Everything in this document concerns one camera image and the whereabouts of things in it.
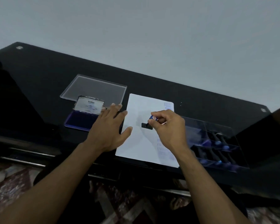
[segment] black table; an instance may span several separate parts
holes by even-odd
[[[235,133],[270,113],[264,105],[19,42],[0,50],[0,69],[3,70],[0,71],[0,136],[50,146],[61,152],[73,150],[87,136],[87,132],[63,126],[74,101],[59,96],[77,74],[126,85],[123,110],[130,93],[154,97],[173,102],[175,112],[181,116],[226,125]],[[148,168],[152,175],[156,175],[154,171],[162,171],[164,175],[182,174],[177,168],[114,154],[115,151],[103,154],[96,163],[111,167],[123,165],[131,170],[135,167],[140,172]],[[252,170],[239,174],[208,171],[217,182],[229,185],[259,188],[264,180],[261,176],[255,180],[259,174]]]

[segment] person's left hand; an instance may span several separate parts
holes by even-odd
[[[100,152],[111,151],[122,145],[131,135],[133,127],[128,127],[119,134],[120,124],[127,115],[127,110],[125,110],[116,116],[121,107],[121,104],[115,105],[113,103],[110,108],[103,109],[83,144]]]

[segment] blue stamp handle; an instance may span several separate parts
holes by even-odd
[[[155,116],[151,116],[149,119],[158,120],[158,118]]]

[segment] transparent acrylic lid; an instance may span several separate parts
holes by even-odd
[[[108,107],[112,103],[120,104],[126,89],[124,85],[77,75],[60,97],[71,101],[77,101],[79,96],[93,97],[103,100]]]

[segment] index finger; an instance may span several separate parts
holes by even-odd
[[[159,119],[164,118],[166,120],[170,120],[174,116],[174,114],[175,113],[173,111],[171,111],[170,109],[151,113],[152,116],[155,116]]]

